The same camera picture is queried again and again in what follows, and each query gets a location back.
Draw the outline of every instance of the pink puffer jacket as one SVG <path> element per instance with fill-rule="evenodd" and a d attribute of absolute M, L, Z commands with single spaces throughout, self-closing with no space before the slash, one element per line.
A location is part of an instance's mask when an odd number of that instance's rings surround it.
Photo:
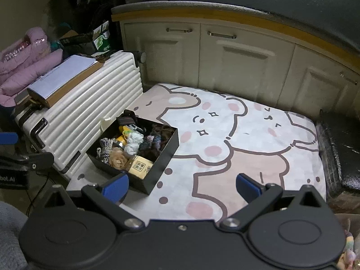
<path fill-rule="evenodd" d="M 9 61 L 4 55 L 14 50 L 23 39 L 18 40 L 0 53 L 0 105 L 15 106 L 15 96 L 39 76 L 61 63 L 62 50 L 51 53 L 47 36 L 40 27 L 27 31 L 31 44 Z"/>

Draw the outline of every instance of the cabinet handle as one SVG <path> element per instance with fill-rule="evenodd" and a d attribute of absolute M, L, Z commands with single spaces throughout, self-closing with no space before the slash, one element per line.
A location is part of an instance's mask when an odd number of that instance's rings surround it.
<path fill-rule="evenodd" d="M 345 80 L 348 80 L 349 82 L 351 82 L 352 84 L 354 84 L 354 85 L 357 85 L 358 84 L 358 82 L 357 81 L 355 81 L 355 80 L 352 80 L 352 79 L 350 79 L 349 77 L 346 77 L 345 75 L 344 75 L 344 72 L 340 72 L 340 76 L 342 77 L 342 78 L 344 78 Z"/>
<path fill-rule="evenodd" d="M 228 36 L 227 34 L 213 33 L 211 31 L 208 31 L 207 34 L 210 35 L 210 36 L 213 36 L 213 37 L 225 37 L 225 38 L 236 39 L 235 34 L 233 36 Z"/>
<path fill-rule="evenodd" d="M 167 28 L 166 29 L 167 32 L 170 32 L 170 31 L 174 31 L 174 32 L 184 32 L 184 33 L 187 33 L 187 32 L 193 32 L 193 30 L 190 28 L 190 29 L 171 29 L 171 28 Z"/>

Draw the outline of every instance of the open box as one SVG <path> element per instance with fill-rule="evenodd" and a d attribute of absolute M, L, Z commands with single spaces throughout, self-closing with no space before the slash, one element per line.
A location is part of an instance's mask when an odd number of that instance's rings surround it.
<path fill-rule="evenodd" d="M 132 111 L 125 110 L 124 114 L 120 115 L 128 116 L 129 113 L 133 113 Z M 139 126 L 145 127 L 147 131 L 152 130 L 153 124 L 159 124 L 153 121 L 149 121 L 146 119 L 142 119 L 136 117 L 139 123 Z M 169 139 L 168 143 L 161 151 L 159 157 L 154 162 L 153 166 L 144 177 L 144 179 L 138 178 L 137 176 L 128 173 L 129 183 L 130 186 L 136 190 L 139 190 L 145 194 L 150 194 L 153 188 L 155 187 L 156 183 L 158 182 L 159 178 L 161 177 L 162 173 L 164 172 L 166 166 L 170 162 L 172 156 L 175 154 L 175 151 L 179 147 L 179 134 L 177 128 L 174 128 L 175 132 L 172 134 L 171 138 Z M 114 121 L 105 131 L 101 134 L 101 136 L 90 146 L 87 150 L 87 154 L 90 157 L 93 164 L 102 171 L 110 174 L 111 176 L 116 176 L 120 173 L 118 169 L 113 168 L 112 166 L 103 163 L 102 161 L 97 159 L 96 149 L 100 147 L 99 140 L 102 138 L 113 138 L 115 135 L 119 135 L 119 124 L 117 121 Z"/>

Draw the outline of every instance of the yellow box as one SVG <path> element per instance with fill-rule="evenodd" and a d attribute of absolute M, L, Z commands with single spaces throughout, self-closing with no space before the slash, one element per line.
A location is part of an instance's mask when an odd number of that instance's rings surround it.
<path fill-rule="evenodd" d="M 138 178 L 141 178 L 143 180 L 147 173 L 150 171 L 153 164 L 154 163 L 150 160 L 137 155 L 132 159 L 129 159 L 125 169 L 130 174 L 137 176 Z"/>

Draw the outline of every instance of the white paper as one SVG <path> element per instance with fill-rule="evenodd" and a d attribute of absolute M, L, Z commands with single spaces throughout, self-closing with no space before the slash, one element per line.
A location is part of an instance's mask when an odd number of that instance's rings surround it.
<path fill-rule="evenodd" d="M 94 58 L 73 55 L 30 84 L 28 88 L 39 94 L 42 98 L 47 99 L 56 90 L 95 62 Z"/>

